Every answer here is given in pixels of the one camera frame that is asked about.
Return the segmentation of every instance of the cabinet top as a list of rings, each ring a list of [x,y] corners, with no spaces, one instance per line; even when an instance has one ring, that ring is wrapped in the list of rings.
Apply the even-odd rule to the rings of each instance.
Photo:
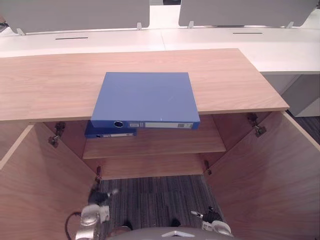
[[[289,108],[238,49],[22,56],[0,65],[0,121],[88,120],[106,72],[188,72],[200,115]]]

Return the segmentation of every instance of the cabinet hinge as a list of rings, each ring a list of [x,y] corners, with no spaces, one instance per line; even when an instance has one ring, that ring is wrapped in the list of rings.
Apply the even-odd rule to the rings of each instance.
[[[61,138],[62,134],[65,131],[66,123],[64,121],[57,122],[54,126],[55,128],[55,136],[50,136],[48,139],[48,143],[50,143],[55,148],[58,147],[58,139]]]
[[[210,170],[209,162],[207,160],[204,160],[204,166],[205,166],[205,170],[206,170],[207,174],[211,175],[212,171]]]
[[[248,113],[247,118],[248,118],[249,123],[255,129],[255,135],[257,138],[259,138],[261,135],[263,135],[267,131],[266,127],[258,125],[257,114],[250,112],[250,113]]]

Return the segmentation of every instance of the cabinet door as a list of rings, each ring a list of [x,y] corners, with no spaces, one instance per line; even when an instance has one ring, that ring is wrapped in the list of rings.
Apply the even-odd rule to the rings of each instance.
[[[52,135],[29,125],[0,160],[0,239],[65,239],[67,216],[87,204],[94,172]]]
[[[206,175],[233,234],[244,240],[314,240],[320,226],[320,146],[285,112],[261,123]]]

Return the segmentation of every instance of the wooden cabinet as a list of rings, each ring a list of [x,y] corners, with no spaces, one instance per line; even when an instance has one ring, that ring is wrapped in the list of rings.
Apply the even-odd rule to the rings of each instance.
[[[320,147],[282,112],[288,105],[238,50],[17,57],[2,63],[1,238],[63,239],[64,221],[86,204],[98,165],[104,179],[204,174],[233,233],[244,240],[319,236]],[[14,64],[20,64],[15,76]],[[189,72],[200,128],[141,129],[137,137],[87,140],[104,73],[146,69]],[[248,122],[250,112],[266,127],[260,137]],[[66,127],[54,148],[48,138],[59,121]]]

